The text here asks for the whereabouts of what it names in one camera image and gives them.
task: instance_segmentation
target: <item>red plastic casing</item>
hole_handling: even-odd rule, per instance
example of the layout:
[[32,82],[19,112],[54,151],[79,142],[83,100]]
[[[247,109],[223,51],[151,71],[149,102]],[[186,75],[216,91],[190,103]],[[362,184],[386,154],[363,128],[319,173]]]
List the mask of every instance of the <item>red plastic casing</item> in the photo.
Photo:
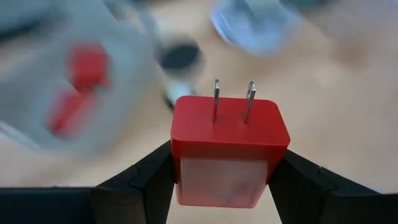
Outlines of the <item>red plastic casing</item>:
[[76,44],[69,52],[69,78],[79,92],[106,86],[108,54],[100,44]]
[[183,96],[171,129],[177,200],[181,205],[253,208],[282,159],[290,138],[278,106],[246,99]]
[[95,97],[91,92],[59,91],[47,118],[47,127],[62,137],[76,135],[94,103]]

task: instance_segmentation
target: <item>plug prong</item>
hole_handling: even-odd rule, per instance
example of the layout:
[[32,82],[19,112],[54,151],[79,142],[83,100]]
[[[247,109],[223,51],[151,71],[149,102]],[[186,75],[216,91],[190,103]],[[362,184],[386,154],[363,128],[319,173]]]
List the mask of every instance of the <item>plug prong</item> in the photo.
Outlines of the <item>plug prong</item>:
[[218,109],[218,96],[220,95],[220,81],[218,79],[214,82],[214,109],[213,109],[213,121],[216,121],[217,109]]
[[243,122],[247,123],[250,116],[250,111],[253,106],[254,95],[256,94],[256,86],[253,80],[249,81],[248,93],[246,94],[246,108],[244,109]]

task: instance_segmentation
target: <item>wooden table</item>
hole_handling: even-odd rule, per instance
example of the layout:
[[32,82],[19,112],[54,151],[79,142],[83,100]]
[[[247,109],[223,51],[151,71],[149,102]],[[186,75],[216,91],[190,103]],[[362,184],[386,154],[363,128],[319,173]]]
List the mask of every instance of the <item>wooden table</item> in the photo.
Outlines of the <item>wooden table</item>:
[[[205,54],[197,83],[201,95],[244,97],[248,80],[256,98],[275,101],[292,142],[289,149],[360,184],[396,192],[398,176],[398,17],[393,1],[346,0],[303,16],[277,55],[255,58],[226,45],[208,18],[213,0],[175,0],[153,6],[165,37],[188,34]],[[0,66],[23,50],[2,46]],[[60,157],[23,149],[4,138],[0,185],[96,185],[153,151],[169,137],[172,113],[158,84],[126,125],[119,144],[90,158]],[[175,200],[169,223],[279,223],[269,190],[252,210],[182,207]]]

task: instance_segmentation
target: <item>power adapter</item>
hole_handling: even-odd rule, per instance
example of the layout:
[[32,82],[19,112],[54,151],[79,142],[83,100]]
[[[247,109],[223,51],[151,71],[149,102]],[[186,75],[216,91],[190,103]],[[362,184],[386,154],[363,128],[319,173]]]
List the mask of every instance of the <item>power adapter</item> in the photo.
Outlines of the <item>power adapter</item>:
[[278,106],[244,98],[183,96],[171,129],[177,200],[181,205],[254,208],[290,138]]

